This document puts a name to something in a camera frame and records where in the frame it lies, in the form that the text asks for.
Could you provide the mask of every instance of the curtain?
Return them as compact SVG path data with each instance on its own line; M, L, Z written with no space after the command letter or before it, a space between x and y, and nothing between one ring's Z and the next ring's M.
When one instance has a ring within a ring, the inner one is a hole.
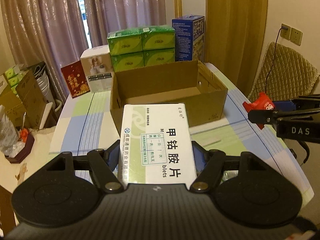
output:
M108 32L163 25L164 0L84 0L93 47L107 44Z
M56 97L65 102L68 88L60 68L88 48L78 1L1 0L1 5L15 62L46 62Z
M207 0L205 61L248 96L259 65L268 0Z

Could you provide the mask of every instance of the tablecloth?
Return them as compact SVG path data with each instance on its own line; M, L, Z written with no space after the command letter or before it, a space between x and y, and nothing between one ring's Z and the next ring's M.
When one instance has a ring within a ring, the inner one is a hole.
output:
M240 155L250 151L290 180L303 196L303 206L314 192L285 143L275 136L271 126L260 130L248 121L242 107L248 99L236 86L212 64L208 68L226 85L228 94L219 121L191 127L191 138L205 149L219 149L227 155ZM50 146L50 154L70 151L85 155L96 148L108 148L119 135L110 111L110 91L87 93L77 98L68 97L61 113ZM87 171L76 171L76 175L91 181Z

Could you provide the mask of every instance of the cable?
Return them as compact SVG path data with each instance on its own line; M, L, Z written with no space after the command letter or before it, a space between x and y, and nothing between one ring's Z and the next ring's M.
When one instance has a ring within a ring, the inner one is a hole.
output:
M278 43L278 38L279 38L279 34L280 34L280 31L281 30L288 30L288 27L285 27L285 26L281 26L281 28L279 29L279 31L278 31L278 35L277 35L277 39L276 39L276 44L275 44L275 52L274 52L274 56L273 56L273 61L272 61L272 66L271 66L271 68L270 68L270 70L269 70L269 73L268 73L268 75L267 75L267 78L266 78L266 85L265 85L265 88L264 88L264 92L265 93L267 93L267 82L268 82L268 77L269 77L269 75L270 75L270 73L271 73L271 70L273 69L273 65L275 64L275 60L276 60L276 47L277 47L277 43Z
M297 141L301 147L306 151L307 155L306 155L306 158L303 160L303 163L300 165L302 166L303 164L305 164L307 162L307 160L309 159L310 157L310 149L308 147L308 144L306 144L306 142L302 142L302 141Z

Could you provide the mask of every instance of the quilted chair cushion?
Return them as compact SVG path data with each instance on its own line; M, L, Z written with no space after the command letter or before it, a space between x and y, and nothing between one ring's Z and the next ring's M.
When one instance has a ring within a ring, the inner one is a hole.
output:
M258 79L248 96L251 102L264 91L266 77L272 66L275 43L271 42L264 56ZM267 95L273 101L282 101L311 93L320 73L301 54L277 44L276 60L267 81Z

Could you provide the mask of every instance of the window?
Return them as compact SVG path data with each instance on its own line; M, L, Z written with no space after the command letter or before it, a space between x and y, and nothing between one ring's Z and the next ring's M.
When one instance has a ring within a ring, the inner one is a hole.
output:
M92 48L90 35L89 35L89 27L88 27L88 23L87 23L87 17L85 15L84 0L78 0L78 2L79 2L79 6L80 6L85 35L87 36L88 45L89 45L89 48Z

